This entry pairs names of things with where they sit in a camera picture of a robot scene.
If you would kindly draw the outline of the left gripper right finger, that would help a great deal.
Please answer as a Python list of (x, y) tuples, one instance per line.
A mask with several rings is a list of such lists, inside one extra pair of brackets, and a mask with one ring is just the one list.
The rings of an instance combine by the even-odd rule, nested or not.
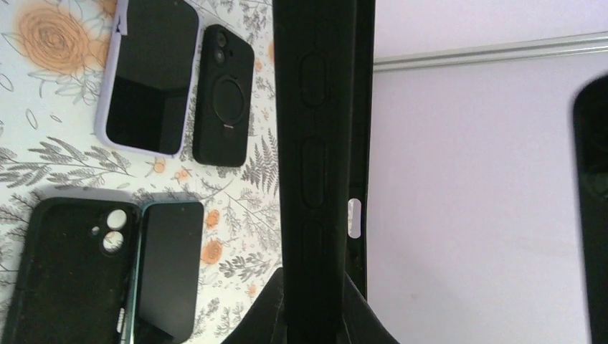
[(344, 276), (343, 323), (346, 343), (397, 344), (398, 341), (381, 324), (352, 279)]

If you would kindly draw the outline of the black phone case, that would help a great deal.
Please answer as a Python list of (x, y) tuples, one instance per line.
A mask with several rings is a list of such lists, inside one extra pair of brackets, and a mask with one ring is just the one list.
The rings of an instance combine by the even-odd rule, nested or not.
[(274, 53), (286, 343), (346, 343), (357, 33), (373, 1), (275, 1)]
[(54, 197), (33, 210), (3, 343), (119, 343), (135, 204)]

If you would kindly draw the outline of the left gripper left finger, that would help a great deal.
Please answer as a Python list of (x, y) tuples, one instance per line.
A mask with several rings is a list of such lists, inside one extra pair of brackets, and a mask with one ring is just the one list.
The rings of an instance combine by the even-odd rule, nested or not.
[(278, 268), (223, 344), (285, 343), (283, 268)]

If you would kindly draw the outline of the teal phone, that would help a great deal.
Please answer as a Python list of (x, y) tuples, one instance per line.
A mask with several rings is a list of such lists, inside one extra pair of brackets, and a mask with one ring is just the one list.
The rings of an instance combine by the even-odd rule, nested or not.
[(196, 318), (204, 207), (198, 201), (143, 209), (125, 309), (124, 343), (184, 343)]

